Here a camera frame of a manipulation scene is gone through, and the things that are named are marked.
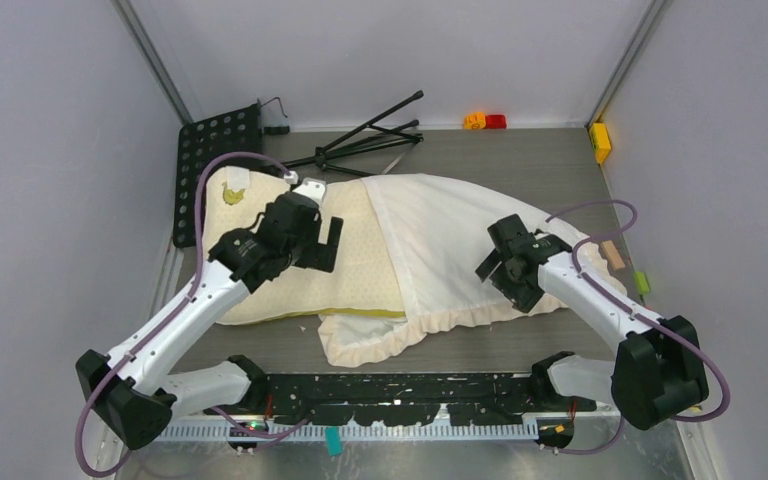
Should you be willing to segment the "cream ruffled pillowcase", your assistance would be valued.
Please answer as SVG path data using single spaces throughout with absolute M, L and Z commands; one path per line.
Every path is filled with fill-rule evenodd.
M 573 246 L 586 235 L 500 192 L 426 174 L 339 185 L 344 220 L 318 329 L 328 363 L 354 368 L 395 357 L 426 336 L 519 317 L 475 271 L 493 248 L 487 232 L 515 214 Z

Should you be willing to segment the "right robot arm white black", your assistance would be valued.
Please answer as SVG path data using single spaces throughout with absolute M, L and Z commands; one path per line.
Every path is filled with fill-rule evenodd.
M 693 324 L 645 309 L 602 279 L 578 245 L 528 229 L 518 215 L 488 228 L 492 249 L 477 267 L 512 306 L 525 313 L 548 296 L 559 300 L 609 346 L 600 361 L 562 351 L 532 366 L 531 397 L 556 410 L 577 397 L 608 404 L 639 430 L 648 430 L 708 399 L 710 368 Z

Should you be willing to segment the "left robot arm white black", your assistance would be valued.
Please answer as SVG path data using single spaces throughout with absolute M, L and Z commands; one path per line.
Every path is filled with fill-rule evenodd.
M 343 221 L 319 240 L 327 188 L 307 180 L 266 204 L 252 228 L 219 237 L 188 289 L 127 340 L 102 354 L 86 351 L 76 372 L 89 407 L 130 450 L 157 438 L 174 419 L 221 405 L 258 412 L 267 398 L 261 371 L 237 356 L 212 368 L 171 368 L 220 317 L 288 268 L 334 269 Z

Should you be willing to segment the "wooden block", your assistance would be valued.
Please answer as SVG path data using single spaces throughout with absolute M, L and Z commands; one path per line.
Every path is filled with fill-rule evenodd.
M 612 240 L 605 240 L 600 243 L 601 250 L 605 259 L 608 262 L 609 267 L 614 270 L 623 270 L 627 267 L 627 264 L 621 255 L 616 244 Z

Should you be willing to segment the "black folding stand legs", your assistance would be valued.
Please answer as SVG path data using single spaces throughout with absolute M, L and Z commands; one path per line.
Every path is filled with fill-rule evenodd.
M 378 122 L 409 104 L 422 99 L 424 96 L 423 90 L 417 90 L 406 99 L 367 120 L 360 126 L 344 133 L 336 140 L 324 146 L 316 147 L 312 155 L 281 162 L 280 165 L 287 170 L 313 166 L 321 172 L 333 171 L 355 177 L 372 176 L 370 172 L 340 166 L 337 164 L 337 161 L 395 147 L 413 147 L 423 142 L 424 135 L 413 131 L 415 127 L 419 126 L 417 119 L 395 127 L 384 127 L 378 125 Z

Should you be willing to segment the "green toy block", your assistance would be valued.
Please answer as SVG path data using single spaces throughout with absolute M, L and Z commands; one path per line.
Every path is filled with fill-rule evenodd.
M 643 271 L 635 271 L 633 276 L 638 293 L 641 296 L 649 294 L 651 292 L 651 286 L 647 275 Z

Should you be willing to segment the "red toy block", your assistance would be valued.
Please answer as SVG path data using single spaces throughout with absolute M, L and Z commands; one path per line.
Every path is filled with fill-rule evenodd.
M 485 129 L 506 129 L 507 119 L 502 114 L 489 114 L 485 116 Z

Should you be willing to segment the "orange toy block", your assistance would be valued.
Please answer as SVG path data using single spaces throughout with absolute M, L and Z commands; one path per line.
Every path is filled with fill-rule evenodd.
M 466 130 L 482 130 L 486 128 L 486 115 L 483 112 L 472 112 L 463 119 Z

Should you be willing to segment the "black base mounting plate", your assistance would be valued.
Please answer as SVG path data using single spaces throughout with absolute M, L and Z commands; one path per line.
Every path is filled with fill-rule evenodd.
M 593 400 L 560 397 L 527 373 L 267 374 L 231 415 L 278 424 L 425 426 L 446 413 L 455 426 L 514 425 L 523 414 L 593 412 Z

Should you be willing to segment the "yellow toy block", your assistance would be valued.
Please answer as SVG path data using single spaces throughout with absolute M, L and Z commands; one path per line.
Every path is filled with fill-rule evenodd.
M 602 122 L 595 122 L 590 125 L 588 134 L 594 158 L 602 165 L 613 150 L 607 126 Z

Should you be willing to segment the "teal tape piece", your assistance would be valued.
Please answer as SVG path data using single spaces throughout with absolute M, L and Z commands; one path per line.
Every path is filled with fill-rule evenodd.
M 343 453 L 340 429 L 338 427 L 329 426 L 325 428 L 325 442 L 329 456 L 336 457 Z

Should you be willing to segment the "aluminium frame rail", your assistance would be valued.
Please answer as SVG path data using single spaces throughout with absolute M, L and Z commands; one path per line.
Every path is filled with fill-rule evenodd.
M 536 380 L 532 367 L 526 373 L 530 375 L 532 380 Z M 249 393 L 252 400 L 254 398 L 254 386 L 250 388 Z M 596 402 L 596 404 L 595 411 L 605 408 L 622 417 L 613 406 L 601 402 Z M 206 412 L 211 412 L 217 417 L 218 423 L 213 430 L 221 439 L 226 441 L 245 443 L 279 441 L 283 439 L 304 441 L 321 436 L 325 428 L 329 427 L 310 425 L 306 420 L 302 420 L 294 425 L 283 425 L 273 420 L 260 419 L 253 415 L 231 415 L 224 412 L 220 408 L 221 406 L 213 406 L 172 420 L 153 441 L 177 434 L 186 439 L 199 439 L 206 436 L 210 430 L 202 419 Z M 388 427 L 381 422 L 375 422 L 370 426 L 361 426 L 351 421 L 346 425 L 336 427 L 340 429 L 340 436 L 342 438 L 361 441 L 383 439 L 425 440 L 452 438 L 473 440 L 496 438 L 535 440 L 553 447 L 564 447 L 570 441 L 571 430 L 575 426 L 576 419 L 586 413 L 589 412 L 573 412 L 567 418 L 558 413 L 523 414 L 521 421 L 517 424 L 490 426 L 455 426 L 451 423 L 449 415 L 443 413 L 437 415 L 430 424 L 425 426 Z

